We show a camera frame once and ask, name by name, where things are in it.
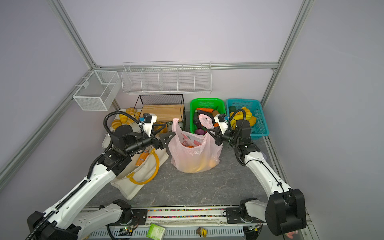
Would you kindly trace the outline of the orange soda can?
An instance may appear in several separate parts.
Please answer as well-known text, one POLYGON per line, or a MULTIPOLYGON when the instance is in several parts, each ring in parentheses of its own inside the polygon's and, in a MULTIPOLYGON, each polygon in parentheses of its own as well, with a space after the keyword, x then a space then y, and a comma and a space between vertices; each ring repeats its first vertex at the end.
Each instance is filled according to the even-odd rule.
POLYGON ((139 158, 138 158, 138 160, 137 160, 135 166, 136 166, 136 167, 141 166, 141 165, 145 162, 145 160, 147 159, 147 157, 149 156, 149 154, 150 154, 149 150, 144 150, 144 151, 140 154, 140 156, 139 156, 139 158))

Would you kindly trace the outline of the pink plastic grocery bag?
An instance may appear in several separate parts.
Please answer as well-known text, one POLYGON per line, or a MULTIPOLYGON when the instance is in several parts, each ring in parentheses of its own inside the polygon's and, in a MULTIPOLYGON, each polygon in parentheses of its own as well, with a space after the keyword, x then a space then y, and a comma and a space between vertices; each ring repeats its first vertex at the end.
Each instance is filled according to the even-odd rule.
POLYGON ((185 132, 174 118, 172 132, 175 136, 169 142, 172 164, 183 173, 195 174, 208 171, 220 163, 223 145, 216 145, 209 135, 185 132))

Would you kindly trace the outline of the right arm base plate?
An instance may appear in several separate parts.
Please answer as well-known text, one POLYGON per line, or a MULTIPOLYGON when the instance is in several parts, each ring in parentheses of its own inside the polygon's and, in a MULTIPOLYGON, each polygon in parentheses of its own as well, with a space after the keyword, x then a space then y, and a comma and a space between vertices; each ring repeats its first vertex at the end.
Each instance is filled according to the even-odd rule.
POLYGON ((250 219, 242 217, 239 207, 226 208, 223 211, 223 216, 226 218, 228 224, 260 224, 262 222, 253 217, 250 219))

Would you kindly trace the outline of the white canvas tote bag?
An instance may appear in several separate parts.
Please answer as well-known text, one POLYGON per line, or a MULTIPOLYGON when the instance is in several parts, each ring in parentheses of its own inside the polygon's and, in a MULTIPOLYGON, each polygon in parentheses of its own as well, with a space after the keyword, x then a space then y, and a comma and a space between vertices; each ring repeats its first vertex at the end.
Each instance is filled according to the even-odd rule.
POLYGON ((141 153, 135 154, 132 162, 111 182, 127 200, 132 200, 144 185, 152 181, 169 158, 165 149, 156 150, 149 147, 146 150, 149 150, 150 154, 141 166, 135 166, 141 153))

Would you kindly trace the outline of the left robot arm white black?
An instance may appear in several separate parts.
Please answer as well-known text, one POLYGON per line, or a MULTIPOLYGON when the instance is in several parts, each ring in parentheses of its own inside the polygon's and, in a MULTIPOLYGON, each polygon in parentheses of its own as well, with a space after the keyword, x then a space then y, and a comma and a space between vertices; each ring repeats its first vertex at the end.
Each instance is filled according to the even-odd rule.
POLYGON ((115 111, 105 116, 103 126, 110 136, 109 145, 69 193, 43 213, 36 211, 28 217, 28 240, 81 240, 103 226, 116 222, 128 224, 132 220, 132 207, 124 200, 116 200, 84 217, 79 218, 78 214, 104 186, 123 172, 135 154, 148 147, 166 149, 175 133, 162 134, 166 125, 159 124, 154 114, 144 114, 136 120, 128 113, 115 111), (133 120, 140 132, 134 132, 129 125, 112 131, 108 120, 115 115, 133 120))

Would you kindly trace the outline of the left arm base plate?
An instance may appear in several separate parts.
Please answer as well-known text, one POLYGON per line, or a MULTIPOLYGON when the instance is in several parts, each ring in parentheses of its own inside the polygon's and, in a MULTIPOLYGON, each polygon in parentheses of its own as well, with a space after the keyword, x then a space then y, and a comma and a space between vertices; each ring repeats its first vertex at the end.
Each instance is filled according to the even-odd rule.
POLYGON ((131 209, 122 215, 121 225, 138 225, 146 224, 148 209, 131 209))

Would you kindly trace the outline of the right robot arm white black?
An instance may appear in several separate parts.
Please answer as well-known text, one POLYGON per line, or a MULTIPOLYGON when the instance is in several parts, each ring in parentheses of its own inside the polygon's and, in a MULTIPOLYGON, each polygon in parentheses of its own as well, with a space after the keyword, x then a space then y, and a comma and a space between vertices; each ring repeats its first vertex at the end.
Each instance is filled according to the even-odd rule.
POLYGON ((267 163, 261 150, 251 139, 251 126, 243 109, 230 117, 218 114, 219 125, 207 132, 216 145, 229 143, 238 163, 256 176, 268 197, 263 203, 256 198, 241 201, 237 217, 245 223, 259 221, 266 224, 275 236, 288 234, 307 227, 305 196, 299 189, 292 189, 267 163))

